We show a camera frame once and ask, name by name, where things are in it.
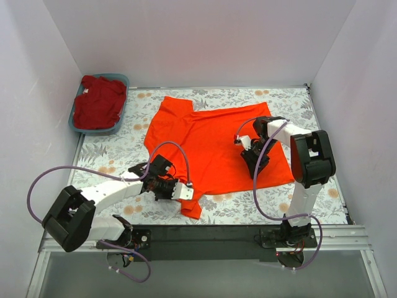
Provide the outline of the orange t shirt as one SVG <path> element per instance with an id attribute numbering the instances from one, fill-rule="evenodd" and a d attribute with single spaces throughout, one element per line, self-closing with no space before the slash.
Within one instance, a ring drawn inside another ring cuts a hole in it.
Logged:
<path id="1" fill-rule="evenodd" d="M 233 143 L 240 125 L 260 116 L 269 116 L 266 103 L 212 111 L 195 111 L 186 99 L 166 96 L 152 118 L 144 145 L 176 167 L 176 177 L 193 182 L 194 198 L 181 201 L 181 213 L 199 219 L 203 195 L 250 191 L 254 185 Z"/>

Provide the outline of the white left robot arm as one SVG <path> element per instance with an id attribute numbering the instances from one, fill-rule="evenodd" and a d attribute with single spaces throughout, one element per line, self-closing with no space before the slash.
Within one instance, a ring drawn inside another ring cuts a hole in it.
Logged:
<path id="1" fill-rule="evenodd" d="M 157 155 L 148 166 L 140 163 L 129 168 L 119 180 L 82 189 L 66 186 L 42 220 L 42 227 L 66 252 L 76 250 L 87 240 L 133 248 L 132 224 L 120 215 L 98 214 L 144 192 L 153 192 L 156 200 L 191 199 L 191 190 L 169 174 L 170 168 L 172 163 Z"/>

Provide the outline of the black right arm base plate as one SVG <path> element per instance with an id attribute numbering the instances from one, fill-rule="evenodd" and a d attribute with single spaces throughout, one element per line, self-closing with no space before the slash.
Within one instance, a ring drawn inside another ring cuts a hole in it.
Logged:
<path id="1" fill-rule="evenodd" d="M 313 228 L 283 228 L 281 225 L 262 227 L 257 240 L 264 248 L 316 248 L 317 238 Z"/>

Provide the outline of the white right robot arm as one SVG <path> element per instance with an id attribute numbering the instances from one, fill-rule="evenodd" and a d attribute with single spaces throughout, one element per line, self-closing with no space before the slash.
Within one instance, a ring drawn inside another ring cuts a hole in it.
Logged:
<path id="1" fill-rule="evenodd" d="M 328 133 L 302 129 L 283 117 L 263 116 L 251 121 L 258 138 L 253 140 L 236 132 L 234 142 L 243 147 L 241 156 L 253 180 L 255 205 L 259 205 L 256 193 L 258 174 L 269 165 L 269 153 L 274 145 L 283 143 L 290 149 L 295 188 L 288 212 L 279 220 L 290 229 L 309 228 L 314 219 L 312 213 L 317 196 L 336 173 Z"/>

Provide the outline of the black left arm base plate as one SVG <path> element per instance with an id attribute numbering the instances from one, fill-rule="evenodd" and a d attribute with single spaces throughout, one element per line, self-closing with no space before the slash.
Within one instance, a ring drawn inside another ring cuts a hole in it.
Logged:
<path id="1" fill-rule="evenodd" d="M 126 230 L 117 240 L 104 240 L 106 243 L 129 249 L 148 249 L 151 246 L 151 230 Z"/>

